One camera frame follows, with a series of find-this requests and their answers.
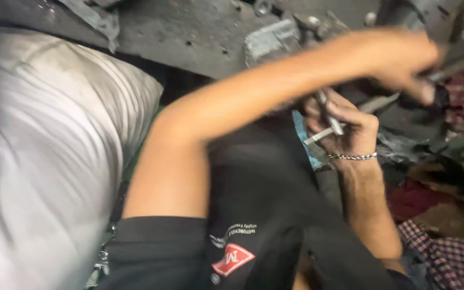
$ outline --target silver chain bracelet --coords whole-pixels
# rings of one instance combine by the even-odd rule
[[[337,158],[337,159],[350,159],[350,160],[368,160],[368,159],[374,159],[377,158],[377,152],[374,152],[372,154],[367,154],[367,155],[330,155],[329,158]]]

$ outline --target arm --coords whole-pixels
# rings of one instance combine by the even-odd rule
[[[206,144],[211,139],[244,126],[277,104],[352,78],[374,76],[383,80],[391,76],[395,88],[414,86],[411,75],[437,58],[436,46],[424,34],[367,30],[185,96],[166,108],[154,123],[123,217],[206,217]]]
[[[328,110],[338,120],[349,125],[343,136],[321,140],[329,154],[364,155],[375,152],[378,120],[361,113],[332,90],[326,90]],[[306,104],[308,128],[317,133],[325,128],[317,104]],[[404,273],[400,264],[402,245],[395,223],[386,204],[383,173],[377,159],[336,159],[334,164],[341,178],[345,219],[367,249],[386,268]]]
[[[402,244],[386,204],[383,173],[376,159],[338,166],[345,218],[361,242],[388,269],[404,273]]]

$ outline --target black shirt sleeve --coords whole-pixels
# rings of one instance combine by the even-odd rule
[[[121,220],[107,244],[110,275],[100,289],[195,289],[205,259],[206,220],[135,217]]]
[[[390,274],[391,279],[395,282],[398,290],[419,290],[408,276],[390,269],[388,269],[388,273]]]

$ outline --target black t-shirt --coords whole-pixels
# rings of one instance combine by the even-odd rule
[[[319,194],[291,115],[261,119],[211,147],[208,219],[121,221],[102,289],[292,289],[300,257],[323,289],[414,289]]]
[[[205,233],[206,221],[198,218],[137,217],[122,220],[116,239],[108,246],[111,275],[103,281],[100,289],[219,287],[223,275],[211,271],[212,266],[206,263],[209,245]],[[248,261],[243,265],[253,263],[255,258],[246,258]],[[241,263],[240,259],[244,259],[242,254],[229,255],[229,264]],[[398,290],[416,290],[409,277],[393,270],[387,271]],[[266,288],[259,285],[257,289]]]

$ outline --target dirty metal surface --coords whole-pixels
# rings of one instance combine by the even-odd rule
[[[276,0],[291,13],[332,10],[351,29],[377,11],[379,0]],[[244,39],[280,20],[255,16],[252,6],[235,0],[126,0],[119,5],[118,52],[194,73],[223,78],[245,69]],[[101,48],[105,36],[54,0],[0,0],[0,23],[12,23]]]

